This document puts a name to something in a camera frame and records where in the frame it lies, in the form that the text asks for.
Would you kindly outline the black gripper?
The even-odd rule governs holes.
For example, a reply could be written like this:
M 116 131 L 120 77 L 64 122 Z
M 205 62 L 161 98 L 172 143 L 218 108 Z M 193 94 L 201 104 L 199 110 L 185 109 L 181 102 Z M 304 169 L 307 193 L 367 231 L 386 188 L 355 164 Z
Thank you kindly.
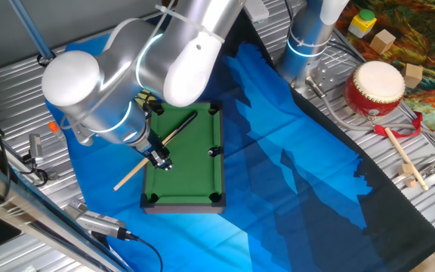
M 149 136 L 139 141 L 139 152 L 145 157 L 151 156 L 156 163 L 162 163 L 159 167 L 165 171 L 172 169 L 172 161 L 165 160 L 162 140 L 160 137 Z

